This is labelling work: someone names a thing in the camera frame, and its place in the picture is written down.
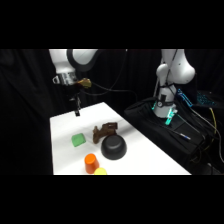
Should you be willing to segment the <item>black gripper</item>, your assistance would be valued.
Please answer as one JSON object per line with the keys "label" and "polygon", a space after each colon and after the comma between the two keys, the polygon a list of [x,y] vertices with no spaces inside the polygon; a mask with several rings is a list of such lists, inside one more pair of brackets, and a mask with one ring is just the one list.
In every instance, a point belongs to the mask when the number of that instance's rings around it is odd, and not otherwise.
{"label": "black gripper", "polygon": [[[83,85],[80,83],[75,83],[68,87],[68,97],[70,100],[74,100],[76,96],[83,89]],[[80,99],[75,100],[74,112],[76,116],[80,116]]]}

